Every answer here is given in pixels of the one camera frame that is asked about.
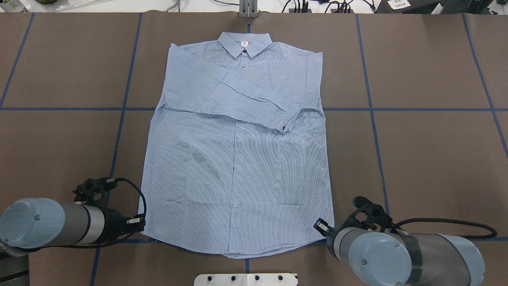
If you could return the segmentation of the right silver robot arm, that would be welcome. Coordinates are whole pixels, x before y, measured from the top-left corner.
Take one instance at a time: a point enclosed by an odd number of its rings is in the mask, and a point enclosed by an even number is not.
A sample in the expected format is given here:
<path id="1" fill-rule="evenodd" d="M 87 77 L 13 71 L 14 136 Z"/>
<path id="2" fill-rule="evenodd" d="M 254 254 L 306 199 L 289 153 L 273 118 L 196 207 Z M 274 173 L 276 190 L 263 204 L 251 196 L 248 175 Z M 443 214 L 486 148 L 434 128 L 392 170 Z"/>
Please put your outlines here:
<path id="1" fill-rule="evenodd" d="M 484 281 L 481 252 L 460 236 L 333 228 L 321 218 L 314 228 L 332 256 L 370 286 L 479 286 Z"/>

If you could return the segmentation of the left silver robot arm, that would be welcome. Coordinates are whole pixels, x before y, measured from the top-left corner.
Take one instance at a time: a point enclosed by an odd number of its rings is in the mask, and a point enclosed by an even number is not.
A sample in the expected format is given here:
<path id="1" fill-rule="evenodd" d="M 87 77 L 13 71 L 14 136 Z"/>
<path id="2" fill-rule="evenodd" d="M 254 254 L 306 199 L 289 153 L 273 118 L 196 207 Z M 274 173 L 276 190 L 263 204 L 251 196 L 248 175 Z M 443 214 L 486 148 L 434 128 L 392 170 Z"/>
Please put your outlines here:
<path id="1" fill-rule="evenodd" d="M 15 201 L 1 214 L 1 284 L 29 286 L 29 255 L 46 248 L 99 249 L 144 229 L 144 214 L 121 215 L 106 202 Z"/>

